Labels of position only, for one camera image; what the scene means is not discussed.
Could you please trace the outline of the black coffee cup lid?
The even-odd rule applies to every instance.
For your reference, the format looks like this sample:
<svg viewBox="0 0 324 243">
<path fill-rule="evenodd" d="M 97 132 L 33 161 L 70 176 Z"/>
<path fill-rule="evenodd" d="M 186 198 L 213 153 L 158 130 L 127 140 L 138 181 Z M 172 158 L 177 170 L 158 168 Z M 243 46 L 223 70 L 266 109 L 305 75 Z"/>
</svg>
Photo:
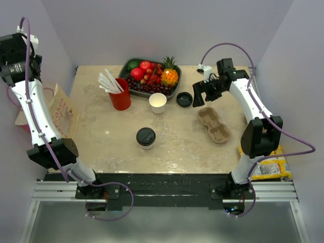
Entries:
<svg viewBox="0 0 324 243">
<path fill-rule="evenodd" d="M 181 92 L 177 95 L 176 101 L 179 106 L 186 108 L 189 107 L 193 102 L 193 97 L 188 92 Z"/>
</svg>

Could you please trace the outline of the white paper coffee cup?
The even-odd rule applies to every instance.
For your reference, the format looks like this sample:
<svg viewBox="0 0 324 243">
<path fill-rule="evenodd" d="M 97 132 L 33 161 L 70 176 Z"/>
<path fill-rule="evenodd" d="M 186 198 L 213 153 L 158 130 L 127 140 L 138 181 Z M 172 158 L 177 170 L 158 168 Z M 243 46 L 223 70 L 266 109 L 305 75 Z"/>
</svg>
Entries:
<svg viewBox="0 0 324 243">
<path fill-rule="evenodd" d="M 140 147 L 141 147 L 143 150 L 148 151 L 148 150 L 151 150 L 151 149 L 154 147 L 154 144 L 153 144 L 153 143 L 151 143 L 151 144 L 149 144 L 149 145 L 141 145 L 141 144 L 140 144 Z"/>
</svg>

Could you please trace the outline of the paper bag pink handles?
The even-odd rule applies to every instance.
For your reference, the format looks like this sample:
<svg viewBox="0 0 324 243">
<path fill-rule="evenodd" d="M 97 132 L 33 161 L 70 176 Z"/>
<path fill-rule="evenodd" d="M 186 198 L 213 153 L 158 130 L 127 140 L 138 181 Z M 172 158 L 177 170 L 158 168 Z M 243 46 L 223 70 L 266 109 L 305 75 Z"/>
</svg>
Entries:
<svg viewBox="0 0 324 243">
<path fill-rule="evenodd" d="M 72 138 L 80 112 L 58 84 L 49 88 L 36 80 L 29 83 L 30 97 L 25 94 L 25 82 L 16 83 L 11 91 L 21 106 L 16 125 L 28 126 L 33 145 L 43 145 L 41 135 L 50 143 L 52 138 Z"/>
</svg>

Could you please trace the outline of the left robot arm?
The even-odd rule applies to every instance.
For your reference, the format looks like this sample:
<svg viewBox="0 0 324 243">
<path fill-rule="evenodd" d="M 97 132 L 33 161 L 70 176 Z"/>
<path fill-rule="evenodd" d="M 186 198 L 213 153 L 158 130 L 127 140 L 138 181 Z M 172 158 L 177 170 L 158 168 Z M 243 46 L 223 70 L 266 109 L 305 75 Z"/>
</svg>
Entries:
<svg viewBox="0 0 324 243">
<path fill-rule="evenodd" d="M 33 148 L 28 157 L 46 169 L 60 170 L 73 178 L 86 197 L 101 198 L 105 186 L 81 162 L 76 144 L 62 138 L 49 113 L 40 79 L 42 57 L 35 53 L 37 37 L 15 33 L 1 37 L 1 78 L 20 102 L 31 131 Z"/>
</svg>

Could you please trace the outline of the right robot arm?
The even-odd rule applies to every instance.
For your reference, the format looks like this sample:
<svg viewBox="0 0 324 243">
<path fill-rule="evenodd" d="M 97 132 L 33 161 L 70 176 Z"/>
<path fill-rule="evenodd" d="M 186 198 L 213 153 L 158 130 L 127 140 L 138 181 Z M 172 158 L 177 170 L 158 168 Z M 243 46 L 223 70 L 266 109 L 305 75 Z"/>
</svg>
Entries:
<svg viewBox="0 0 324 243">
<path fill-rule="evenodd" d="M 225 185 L 217 188 L 221 196 L 236 199 L 249 188 L 253 172 L 259 160 L 269 156 L 279 146 L 283 120 L 274 116 L 255 97 L 255 91 L 249 84 L 250 76 L 245 70 L 237 70 L 232 59 L 222 59 L 216 63 L 218 75 L 210 66 L 198 65 L 197 72 L 204 76 L 202 81 L 193 84 L 193 107 L 203 106 L 206 101 L 215 101 L 222 93 L 229 92 L 241 106 L 247 120 L 247 127 L 240 139 L 243 154 L 237 167 L 229 173 Z"/>
</svg>

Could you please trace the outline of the orange plastic pineapple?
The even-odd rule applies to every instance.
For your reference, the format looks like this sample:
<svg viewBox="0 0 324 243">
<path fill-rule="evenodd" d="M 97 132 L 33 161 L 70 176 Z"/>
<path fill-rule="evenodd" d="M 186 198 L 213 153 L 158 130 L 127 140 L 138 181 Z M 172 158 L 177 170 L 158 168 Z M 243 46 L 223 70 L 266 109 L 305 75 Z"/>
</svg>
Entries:
<svg viewBox="0 0 324 243">
<path fill-rule="evenodd" d="M 163 70 L 161 75 L 161 83 L 165 86 L 168 86 L 169 88 L 173 88 L 178 83 L 179 79 L 179 75 L 175 70 L 176 61 L 174 60 L 174 58 L 174 56 L 166 56 L 164 58 L 165 69 Z"/>
</svg>

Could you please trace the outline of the dark red grape bunch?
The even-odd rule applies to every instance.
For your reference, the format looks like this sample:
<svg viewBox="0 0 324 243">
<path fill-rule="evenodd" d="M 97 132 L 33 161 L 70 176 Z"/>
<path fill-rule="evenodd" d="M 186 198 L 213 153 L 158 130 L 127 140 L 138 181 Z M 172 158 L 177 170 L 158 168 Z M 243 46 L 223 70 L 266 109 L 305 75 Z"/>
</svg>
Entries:
<svg viewBox="0 0 324 243">
<path fill-rule="evenodd" d="M 146 83 L 145 79 L 138 82 L 130 75 L 125 76 L 125 80 L 129 85 L 130 93 L 136 96 L 143 95 L 144 97 L 149 97 L 155 93 L 162 93 L 168 97 L 174 92 L 173 88 L 169 88 L 164 84 Z"/>
</svg>

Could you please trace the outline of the red apple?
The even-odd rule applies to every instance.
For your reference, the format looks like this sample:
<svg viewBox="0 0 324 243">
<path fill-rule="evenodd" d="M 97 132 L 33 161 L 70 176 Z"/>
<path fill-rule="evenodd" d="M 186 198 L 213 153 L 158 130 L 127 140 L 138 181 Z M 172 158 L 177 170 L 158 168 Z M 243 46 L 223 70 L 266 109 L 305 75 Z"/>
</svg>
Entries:
<svg viewBox="0 0 324 243">
<path fill-rule="evenodd" d="M 140 67 L 136 67 L 131 71 L 131 77 L 135 81 L 140 82 L 141 79 L 144 77 L 144 72 Z"/>
<path fill-rule="evenodd" d="M 139 68 L 146 73 L 146 71 L 151 68 L 151 63 L 149 61 L 142 61 Z"/>
</svg>

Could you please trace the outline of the green lime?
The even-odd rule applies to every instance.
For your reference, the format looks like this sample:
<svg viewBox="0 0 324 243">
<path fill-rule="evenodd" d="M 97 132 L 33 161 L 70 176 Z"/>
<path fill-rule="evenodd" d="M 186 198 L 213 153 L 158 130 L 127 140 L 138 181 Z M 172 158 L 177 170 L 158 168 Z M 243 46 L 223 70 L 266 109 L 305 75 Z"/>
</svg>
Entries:
<svg viewBox="0 0 324 243">
<path fill-rule="evenodd" d="M 127 71 L 132 71 L 134 68 L 139 67 L 140 63 L 138 61 L 131 61 L 127 64 Z"/>
</svg>

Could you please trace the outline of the dark green fruit tray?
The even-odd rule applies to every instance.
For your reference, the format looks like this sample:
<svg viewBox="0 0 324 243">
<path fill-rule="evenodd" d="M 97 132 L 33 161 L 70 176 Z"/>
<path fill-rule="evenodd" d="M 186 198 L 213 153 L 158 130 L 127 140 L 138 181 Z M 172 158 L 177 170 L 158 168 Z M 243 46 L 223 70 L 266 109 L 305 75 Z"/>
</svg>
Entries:
<svg viewBox="0 0 324 243">
<path fill-rule="evenodd" d="M 151 60 L 146 60 L 146 59 L 141 59 L 141 58 L 132 58 L 132 59 L 128 60 L 128 61 L 124 64 L 124 66 L 122 67 L 122 69 L 121 69 L 121 71 L 120 71 L 118 77 L 125 79 L 125 76 L 127 76 L 127 75 L 131 75 L 131 72 L 130 72 L 130 71 L 127 71 L 127 64 L 128 64 L 129 62 L 131 62 L 131 61 L 138 61 L 139 63 L 141 63 L 142 61 L 149 61 L 150 63 L 157 63 L 157 64 L 161 64 L 163 70 L 165 69 L 165 67 L 164 67 L 164 61 L 163 61 L 163 62 L 156 62 L 156 61 L 151 61 Z M 173 87 L 174 92 L 173 92 L 173 94 L 172 94 L 171 96 L 168 96 L 168 97 L 167 97 L 167 100 L 171 100 L 171 99 L 172 99 L 172 97 L 173 97 L 174 94 L 176 93 L 177 88 L 178 88 L 178 86 L 179 86 L 179 84 L 180 84 L 182 71 L 181 71 L 180 67 L 177 66 L 177 65 L 175 65 L 175 70 L 177 71 L 177 73 L 178 73 L 178 75 L 179 75 L 178 83 Z M 140 95 L 139 97 L 142 97 L 142 98 L 149 98 L 148 96 L 144 97 L 143 95 Z"/>
</svg>

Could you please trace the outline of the red plastic cup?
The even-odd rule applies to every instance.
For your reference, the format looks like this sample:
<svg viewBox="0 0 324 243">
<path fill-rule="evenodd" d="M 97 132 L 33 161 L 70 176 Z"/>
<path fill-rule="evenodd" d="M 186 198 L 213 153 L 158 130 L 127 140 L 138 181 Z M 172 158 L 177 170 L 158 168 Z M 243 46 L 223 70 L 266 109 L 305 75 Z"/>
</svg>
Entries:
<svg viewBox="0 0 324 243">
<path fill-rule="evenodd" d="M 131 106 L 129 85 L 126 82 L 126 80 L 122 78 L 116 78 L 116 81 L 119 83 L 119 85 L 123 88 L 124 91 L 118 94 L 109 93 L 109 96 L 113 107 L 116 110 L 123 111 Z"/>
</svg>

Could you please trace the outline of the yellow snack bag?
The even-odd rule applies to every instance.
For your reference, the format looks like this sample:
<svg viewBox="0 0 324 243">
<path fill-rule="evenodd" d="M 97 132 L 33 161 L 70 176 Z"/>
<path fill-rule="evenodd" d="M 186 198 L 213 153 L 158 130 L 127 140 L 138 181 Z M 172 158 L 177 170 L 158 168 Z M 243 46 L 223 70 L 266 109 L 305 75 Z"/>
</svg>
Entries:
<svg viewBox="0 0 324 243">
<path fill-rule="evenodd" d="M 266 180 L 276 178 L 292 178 L 288 163 L 283 156 L 282 147 L 279 145 L 277 150 L 274 150 L 270 155 L 275 155 L 274 158 L 266 159 L 260 162 L 260 165 L 252 174 L 252 180 Z"/>
</svg>

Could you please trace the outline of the aluminium frame rail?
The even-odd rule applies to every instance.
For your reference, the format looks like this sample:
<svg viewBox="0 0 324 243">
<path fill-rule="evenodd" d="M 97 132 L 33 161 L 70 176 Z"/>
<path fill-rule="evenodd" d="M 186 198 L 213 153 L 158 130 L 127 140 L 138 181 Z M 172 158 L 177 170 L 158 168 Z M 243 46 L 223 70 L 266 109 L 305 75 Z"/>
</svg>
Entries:
<svg viewBox="0 0 324 243">
<path fill-rule="evenodd" d="M 223 199 L 226 203 L 233 203 L 244 198 L 246 202 L 298 202 L 298 196 L 293 182 L 253 182 L 253 189 L 248 189 L 245 196 L 232 195 Z M 175 183 L 132 185 L 128 187 L 134 198 L 139 199 L 193 199 L 204 196 L 210 200 L 220 200 L 216 193 L 216 186 L 202 183 L 185 184 L 180 186 Z M 104 202 L 103 198 L 86 198 L 77 190 L 76 182 L 39 181 L 36 183 L 32 195 L 33 201 L 87 201 Z"/>
</svg>

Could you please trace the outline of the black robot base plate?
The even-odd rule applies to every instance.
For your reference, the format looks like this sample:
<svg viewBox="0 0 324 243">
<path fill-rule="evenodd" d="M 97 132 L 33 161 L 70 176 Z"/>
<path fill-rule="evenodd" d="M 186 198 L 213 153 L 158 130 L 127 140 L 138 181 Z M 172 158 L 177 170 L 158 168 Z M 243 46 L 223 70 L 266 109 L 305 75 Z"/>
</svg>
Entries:
<svg viewBox="0 0 324 243">
<path fill-rule="evenodd" d="M 123 207 L 182 207 L 234 210 L 234 203 L 254 199 L 249 184 L 235 184 L 229 174 L 96 175 L 95 186 L 77 187 L 77 199 L 108 200 L 108 210 Z"/>
</svg>

